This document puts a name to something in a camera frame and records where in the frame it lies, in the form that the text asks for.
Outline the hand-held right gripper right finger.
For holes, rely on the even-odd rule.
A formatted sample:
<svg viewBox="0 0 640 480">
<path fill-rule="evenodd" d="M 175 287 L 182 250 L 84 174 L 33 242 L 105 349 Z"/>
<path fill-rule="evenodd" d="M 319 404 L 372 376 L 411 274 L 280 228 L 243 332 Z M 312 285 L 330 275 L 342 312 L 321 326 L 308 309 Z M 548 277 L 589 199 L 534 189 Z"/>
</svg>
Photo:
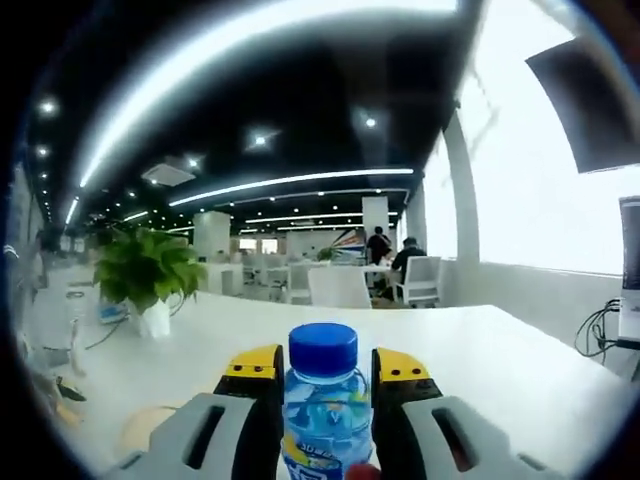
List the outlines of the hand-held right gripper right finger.
<svg viewBox="0 0 640 480">
<path fill-rule="evenodd" d="M 372 435 L 383 479 L 560 479 L 508 435 L 445 396 L 409 354 L 371 351 Z"/>
</svg>

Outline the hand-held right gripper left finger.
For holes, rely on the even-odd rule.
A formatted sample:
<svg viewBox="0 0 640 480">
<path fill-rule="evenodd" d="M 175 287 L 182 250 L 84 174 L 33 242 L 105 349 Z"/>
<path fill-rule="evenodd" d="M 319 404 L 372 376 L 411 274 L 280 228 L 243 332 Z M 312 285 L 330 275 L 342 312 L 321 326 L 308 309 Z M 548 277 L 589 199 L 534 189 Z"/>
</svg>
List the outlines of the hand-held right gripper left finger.
<svg viewBox="0 0 640 480">
<path fill-rule="evenodd" d="M 211 393 L 177 408 L 149 436 L 148 450 L 107 479 L 275 479 L 283 438 L 283 347 L 235 356 Z"/>
</svg>

